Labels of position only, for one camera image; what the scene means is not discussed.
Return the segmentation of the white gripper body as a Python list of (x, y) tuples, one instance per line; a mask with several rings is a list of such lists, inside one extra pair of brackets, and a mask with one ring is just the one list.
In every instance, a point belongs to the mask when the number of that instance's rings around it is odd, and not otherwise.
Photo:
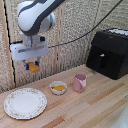
[(10, 50), (14, 61), (40, 57), (49, 52), (48, 44), (46, 42), (37, 43), (33, 47), (26, 47), (23, 43), (12, 44)]

